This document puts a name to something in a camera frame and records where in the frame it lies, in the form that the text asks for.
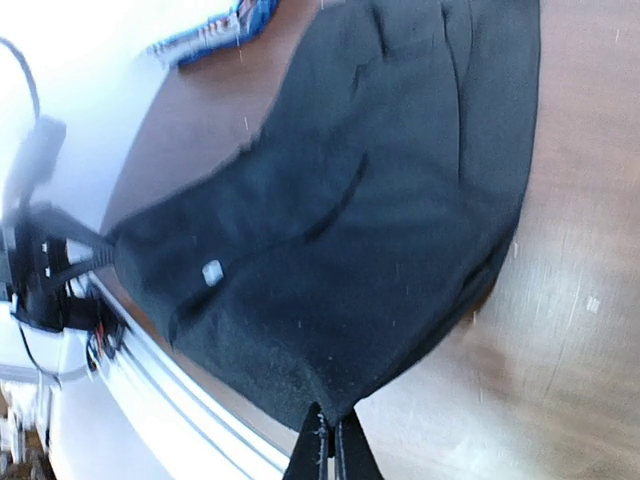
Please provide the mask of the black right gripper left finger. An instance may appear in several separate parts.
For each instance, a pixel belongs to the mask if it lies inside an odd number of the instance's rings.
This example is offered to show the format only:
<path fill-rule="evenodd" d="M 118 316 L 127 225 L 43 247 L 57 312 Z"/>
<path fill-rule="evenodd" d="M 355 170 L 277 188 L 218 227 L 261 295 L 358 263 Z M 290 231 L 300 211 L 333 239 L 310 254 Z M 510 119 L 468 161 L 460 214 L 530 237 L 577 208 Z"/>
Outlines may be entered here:
<path fill-rule="evenodd" d="M 283 480 L 328 480 L 334 430 L 321 407 L 313 403 L 306 415 Z"/>

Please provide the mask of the black long sleeve shirt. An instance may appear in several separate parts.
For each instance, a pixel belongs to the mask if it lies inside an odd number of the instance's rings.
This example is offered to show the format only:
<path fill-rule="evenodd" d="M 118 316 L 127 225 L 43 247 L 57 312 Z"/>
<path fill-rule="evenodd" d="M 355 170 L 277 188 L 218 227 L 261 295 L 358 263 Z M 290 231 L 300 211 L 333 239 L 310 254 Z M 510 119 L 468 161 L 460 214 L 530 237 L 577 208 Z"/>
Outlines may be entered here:
<path fill-rule="evenodd" d="M 538 102 L 535 1 L 344 1 L 257 137 L 116 225 L 117 276 L 171 346 L 266 414 L 330 424 L 495 281 Z"/>

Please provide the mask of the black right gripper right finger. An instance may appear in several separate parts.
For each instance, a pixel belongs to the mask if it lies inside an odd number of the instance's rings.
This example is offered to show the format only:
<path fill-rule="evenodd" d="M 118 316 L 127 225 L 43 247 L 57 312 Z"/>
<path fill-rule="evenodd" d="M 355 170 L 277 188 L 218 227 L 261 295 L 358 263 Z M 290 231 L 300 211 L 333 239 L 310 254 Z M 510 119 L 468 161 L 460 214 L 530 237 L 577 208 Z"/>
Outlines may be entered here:
<path fill-rule="evenodd" d="M 334 428 L 334 459 L 337 479 L 384 479 L 354 410 Z"/>

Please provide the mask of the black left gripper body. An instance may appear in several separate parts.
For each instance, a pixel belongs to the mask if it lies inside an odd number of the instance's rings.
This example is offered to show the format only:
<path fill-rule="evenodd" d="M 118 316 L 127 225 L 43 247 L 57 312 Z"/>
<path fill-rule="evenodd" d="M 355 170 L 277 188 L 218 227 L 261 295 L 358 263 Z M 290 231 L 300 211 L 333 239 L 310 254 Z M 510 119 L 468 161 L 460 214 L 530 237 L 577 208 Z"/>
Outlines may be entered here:
<path fill-rule="evenodd" d="M 43 233 L 24 211 L 1 221 L 1 299 L 21 322 L 39 330 L 62 330 L 67 318 L 70 266 L 66 243 Z"/>

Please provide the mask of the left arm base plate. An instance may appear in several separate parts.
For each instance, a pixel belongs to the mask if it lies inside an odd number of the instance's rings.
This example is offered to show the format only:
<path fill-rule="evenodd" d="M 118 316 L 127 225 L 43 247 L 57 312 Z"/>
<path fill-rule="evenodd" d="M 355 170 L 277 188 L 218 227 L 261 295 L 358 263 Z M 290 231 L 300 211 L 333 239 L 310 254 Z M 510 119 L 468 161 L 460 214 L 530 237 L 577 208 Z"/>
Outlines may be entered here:
<path fill-rule="evenodd" d="M 65 327 L 85 335 L 85 360 L 93 373 L 103 360 L 113 360 L 126 330 L 124 320 L 102 297 L 71 297 Z"/>

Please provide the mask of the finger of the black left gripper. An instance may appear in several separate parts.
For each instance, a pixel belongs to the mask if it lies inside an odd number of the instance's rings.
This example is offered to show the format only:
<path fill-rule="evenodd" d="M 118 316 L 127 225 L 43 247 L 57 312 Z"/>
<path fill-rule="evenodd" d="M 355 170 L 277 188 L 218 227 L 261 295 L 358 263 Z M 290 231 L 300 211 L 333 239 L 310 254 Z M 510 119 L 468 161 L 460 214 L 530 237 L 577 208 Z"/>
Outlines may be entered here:
<path fill-rule="evenodd" d="M 42 281 L 42 292 L 45 295 L 49 295 L 62 288 L 74 278 L 112 265 L 113 256 L 114 254 L 112 252 L 98 252 L 89 259 L 70 264 L 63 270 L 54 271 L 51 276 L 46 277 Z"/>
<path fill-rule="evenodd" d="M 113 247 L 104 236 L 50 204 L 32 206 L 29 216 L 31 223 L 48 236 L 72 240 L 90 248 Z"/>

